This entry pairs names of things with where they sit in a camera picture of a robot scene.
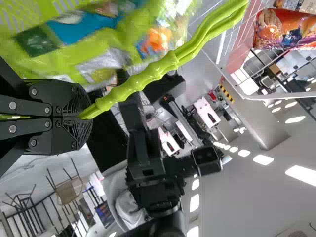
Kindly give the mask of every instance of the metal frame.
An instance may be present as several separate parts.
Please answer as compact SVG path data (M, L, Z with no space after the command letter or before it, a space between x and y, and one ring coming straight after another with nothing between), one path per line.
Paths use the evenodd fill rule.
M14 215L6 216L5 213L3 213L6 220L9 218L13 218L14 225L16 229L19 232L19 235L22 237L22 232L20 228L17 225L17 222L15 220L15 215L19 216L19 219L22 223L22 226L24 228L24 231L26 232L28 237L35 237L38 234L42 234L45 232L45 226L43 225L43 222L41 221L40 215L38 213L38 210L36 208L37 205L34 205L32 200L32 194L35 190L36 185L34 185L32 191L27 194L17 194L12 198L8 193L5 193L10 199L11 203L7 203L3 201L4 204L9 205L13 207L16 210L16 213Z
M49 179L47 176L46 176L46 179L48 180L49 184L51 185L51 187L53 188L54 192L55 192L56 195L57 195L57 203L58 203L59 205L62 205L62 206L65 206L65 205L67 205L67 204L69 204L69 203L65 203L65 204L62 203L61 197L60 197L59 194L58 194L58 188L59 188L59 187L61 187L62 185L66 184L66 183L69 182L69 181L72 182L72 181L75 180L75 179L79 179L80 182L81 182L81 191L80 191L78 194L76 194L75 199L78 198L78 197L81 195L82 191L83 191L83 181L82 181L82 179L81 179L81 177L80 177L80 175L79 175L79 173L78 173L78 170L77 170L76 165L75 165L75 163L74 163L74 161L73 161L72 158L71 158L71 161L72 161L73 166L74 166L74 168L75 168L76 175L73 176L73 177L71 177L71 176L69 175L69 173L63 168L63 170L65 171L65 173L66 173L67 176L69 177L69 179L67 179L67 180L65 180L65 181L63 181L63 182L61 182L61 183L59 183L59 184L55 184L55 182L54 182L54 180L53 180L53 178L52 178L52 176L51 176L51 174L50 174L50 172L49 172L49 169L47 168L47 172L48 172L48 175L49 175L49 178L50 178L50 179Z
M93 191L95 191L95 190L94 190L94 187L93 187L93 186L90 187L90 188L89 188L88 190L86 190L85 192L88 192L88 191L90 191L91 193L93 193ZM43 225L42 220L41 220L41 218L40 218L40 216L39 216L39 213L38 213L38 210L37 210L37 207L38 207L39 205L41 205L41 206L44 208L45 213L46 213L46 215L47 215L47 217L48 217L50 223L51 223L52 226L54 227L54 229L55 229L55 231L56 231L56 234L60 235L60 233L65 229L65 227L64 227L64 225L63 225L62 222L61 222L61 220L62 220L62 219L61 219L61 216L60 216L60 214L59 214L59 212L58 212L58 210L57 210L57 207L56 207L56 205L55 205L55 203L53 202L53 199L52 199L52 197L51 197L53 194L55 194L55 192L52 192L50 195L46 196L46 197L45 197L44 199L42 199L41 201L39 201L38 203L34 204L32 198L31 198L31 196L30 196L30 197L27 197L27 198L24 198L24 199L20 199L20 198L18 197L18 195L16 195L14 198L12 198L9 194L6 193L6 195L11 199L11 203L7 203L7 202L3 202L3 203L4 203L4 204L7 204L7 205L9 205L9 206L14 207L15 210L16 210L16 213L14 213L14 214L12 214L12 215L6 216L5 213L3 212L3 215L4 215L4 217L6 218L6 220L12 218L13 223L14 223L14 225L15 225L15 227L16 227L16 229L17 229L17 231L18 231L20 237L24 237L24 236L22 235L22 229L18 226L18 223L17 223L17 220L16 220L16 216L18 216L18 218L19 218L19 220L20 220L20 222L21 222L21 224L22 224L22 226L23 226L23 229L24 229L24 231L25 231L25 233L26 233L26 236L27 236L27 237L35 237L35 236L37 236L37 235L39 234L39 231L40 231L41 233L44 233L44 232L46 231L45 226ZM58 230L58 229L56 228L56 226L55 226L55 224L54 224L54 222L53 222L53 220L52 220L52 218L51 218L51 216L50 216L50 214L49 214L49 212L48 212L48 210L47 210L47 208L46 208L46 205L45 205L45 203L44 203L44 201L46 201L46 200L50 200L50 202L52 203L52 205L53 205L53 207L54 207L54 210L55 210L55 212L56 212L56 214L57 214L57 216L58 216L58 220L59 220L59 222L60 222L60 224L61 224L61 226L62 226L62 228L63 228L62 230ZM72 223L70 222L69 218L68 218L68 215L72 214L73 217L74 217L75 220L76 220L76 223L78 223L78 222L80 221L80 222L82 223L82 225L83 225L85 231L87 232L87 229L86 229L86 227L85 227L85 225L84 225L82 219L81 219L80 217L79 217L79 219L76 217L76 214L75 214L75 212L74 212L74 209L71 207L71 204L74 206L75 210L79 210L79 211L82 213L81 206L79 206L79 204L77 203L77 201L73 201L72 203L69 203L69 204L67 205L71 212L69 212L67 206L64 205L64 206L62 207L62 211L63 211L63 213L64 213L64 215L65 215L65 217L66 217L66 219L67 219L67 221L68 221L68 224L69 224L69 225L72 224ZM34 222L33 219L30 219L31 214L35 217L35 222ZM36 224L37 224L37 226L39 227L39 231L34 231L34 229L33 229ZM79 229L78 229L78 232L79 232L79 234L81 235L81 237L84 236L83 233L81 233Z

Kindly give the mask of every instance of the white ceiling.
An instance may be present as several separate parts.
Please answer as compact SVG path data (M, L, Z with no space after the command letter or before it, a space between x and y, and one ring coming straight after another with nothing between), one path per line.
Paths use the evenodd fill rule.
M316 220L316 187L285 175L293 165L316 170L315 121L298 104L285 109L287 103L283 101L282 110L275 113L280 123L306 116L300 123L284 125L289 139L263 152L246 131L229 145L251 154L243 158L229 153L233 160L221 173L200 178L200 237L274 237L296 221ZM267 166L257 164L252 159L258 154L275 160Z

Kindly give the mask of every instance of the snack bag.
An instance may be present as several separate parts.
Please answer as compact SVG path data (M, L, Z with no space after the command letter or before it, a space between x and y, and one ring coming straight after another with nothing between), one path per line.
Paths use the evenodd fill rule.
M316 49L316 15L286 9L264 9L254 21L255 49Z
M117 69L140 72L184 44L201 0L101 0L32 25L2 41L22 78L111 83Z

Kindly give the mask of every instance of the screw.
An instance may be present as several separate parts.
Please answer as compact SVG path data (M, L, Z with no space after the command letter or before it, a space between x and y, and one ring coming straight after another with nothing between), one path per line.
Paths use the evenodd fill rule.
M57 127L57 128L60 128L60 127L61 127L61 122L60 122L60 121L57 121L57 122L56 122L56 127Z
M9 104L9 108L12 109L12 110L15 110L16 109L16 103L14 101L11 101L10 104Z
M16 126L15 125L11 125L9 128L9 132L10 133L16 133Z
M33 88L33 89L31 90L31 93L32 93L33 95L36 95L36 94L38 93L38 91L37 91L35 88Z
M60 107L56 107L56 112L58 113L58 114L60 114L61 113L61 108Z
M31 141L31 145L32 145L32 147L36 146L36 140L35 140L35 139L33 139L33 140Z
M71 143L71 148L74 149L75 147L76 147L75 142L72 142L72 143Z

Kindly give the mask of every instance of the ceiling light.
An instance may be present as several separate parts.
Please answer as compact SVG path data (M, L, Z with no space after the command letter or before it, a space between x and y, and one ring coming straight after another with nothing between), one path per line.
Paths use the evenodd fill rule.
M281 107L277 107L277 108L272 110L272 113L275 113L275 112L280 111L280 110L281 110Z
M229 151L231 153L235 153L236 151L238 151L238 147L232 147L232 148L229 149Z
M190 200L190 212L194 212L198 209L199 206L199 196L198 194L194 195Z
M193 227L187 232L187 237L198 237L198 226Z
M242 127L242 128L239 130L239 132L240 132L241 134L243 134L243 133L245 132L245 130L246 130L246 128L245 128L245 127Z
M282 101L278 100L278 101L275 102L275 105L278 105L278 104L281 104L281 103L282 103Z
M248 150L240 150L238 152L238 155L240 155L241 157L247 157L248 155L250 155L250 151L248 151Z
M300 122L302 121L306 116L299 116L294 118L289 118L285 123L294 123L294 122Z
M222 165L227 164L228 162L230 162L232 160L231 156L224 156L222 158Z
M199 179L195 179L193 182L192 182L192 190L195 190L199 187Z
M266 89L262 89L261 92L262 92L262 94L264 94L264 95L267 95L267 94L268 94L268 92L267 92Z
M270 164L272 161L274 161L274 158L272 157L267 157L267 156L264 156L264 155L257 155L254 159L253 159L254 162L257 162L259 164L262 164L262 165L268 165Z
M315 170L307 169L299 165L295 165L289 168L285 172L285 174L295 179L301 180L307 184L316 186L316 171Z
M285 107L286 107L286 108L290 108L290 107L292 107L292 106L294 106L294 105L296 105L296 104L297 104L297 101L294 101L294 102L292 102L292 103L287 104Z

